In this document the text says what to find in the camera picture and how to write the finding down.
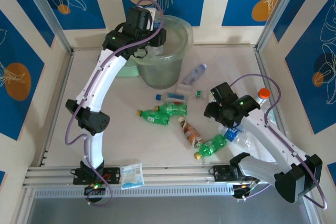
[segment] white wall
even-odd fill
[[[327,1],[306,0],[280,42],[277,43],[274,36],[269,38],[262,51],[262,56],[267,65],[269,75],[281,87],[280,110],[291,140],[308,155],[317,154],[323,161],[320,185],[328,201],[328,210],[324,211],[323,214],[327,223],[336,223],[336,188],[327,168],[327,164],[336,161],[336,124],[316,135],[313,134],[298,91],[285,62],[287,54]],[[314,189],[313,192],[315,199],[321,202],[317,190]]]
[[[27,168],[43,145],[50,121],[47,114],[53,108],[55,85],[67,56],[56,39],[49,48],[15,0],[0,0],[0,10],[45,64],[19,140],[0,134],[0,170],[6,172],[0,190],[0,222],[10,223]]]

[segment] white floor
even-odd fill
[[[44,159],[45,166],[78,166],[83,157],[83,141],[68,147],[64,136],[71,114],[65,108],[67,99],[75,99],[85,86],[97,63],[99,51],[76,51],[66,85],[62,105],[49,151]],[[200,90],[210,90],[222,82],[232,83],[241,75],[259,73],[258,64],[252,47],[194,47],[185,57],[181,79],[200,63],[206,63],[207,69],[196,83]],[[234,91],[238,96],[250,94],[255,97],[264,86],[261,78],[248,77],[236,84]],[[161,105],[155,95],[168,90],[155,90],[148,87],[142,77],[116,78],[110,88],[102,111],[111,117],[104,133],[103,156],[106,165],[127,165],[141,162],[143,166],[192,166],[195,164],[228,163],[242,150],[228,144],[211,157],[197,161],[194,153],[197,149],[190,146],[184,137],[177,117],[171,117],[169,126],[154,125],[136,115],[138,109],[153,109]],[[190,100],[187,120],[199,131],[205,140],[217,134],[218,123],[203,116],[207,102]],[[71,139],[80,134],[80,128],[74,123]],[[273,161],[266,149],[251,136],[253,143],[251,155],[256,158]]]

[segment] plastic bucket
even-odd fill
[[[167,89],[177,83],[182,61],[193,45],[191,25],[174,16],[164,16],[167,39],[161,55],[134,58],[145,83],[155,89]]]

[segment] white packet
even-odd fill
[[[143,186],[142,164],[133,164],[121,168],[121,189],[129,189]]]

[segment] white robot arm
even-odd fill
[[[81,136],[86,137],[86,153],[80,166],[87,184],[98,180],[92,169],[103,175],[102,139],[110,118],[101,112],[101,106],[113,80],[138,49],[143,50],[145,56],[146,46],[159,47],[165,43],[163,20],[154,29],[155,16],[155,8],[131,7],[126,22],[107,34],[97,65],[84,89],[76,100],[69,99],[66,102],[66,108],[73,114],[73,118],[76,117],[82,130]]]
[[[276,160],[276,163],[269,163],[256,159],[248,153],[241,153],[231,159],[229,166],[220,170],[214,167],[217,177],[218,173],[222,173],[219,175],[221,178],[239,180],[249,176],[263,180],[275,186],[278,193],[288,202],[295,202],[316,187],[316,183],[307,171],[307,168],[310,169],[319,181],[322,160],[316,154],[308,156],[272,123],[265,122],[264,112],[251,96],[245,95],[238,98],[226,82],[211,89],[211,92],[216,102],[208,104],[204,115],[209,118],[214,117],[225,127],[242,125]]]

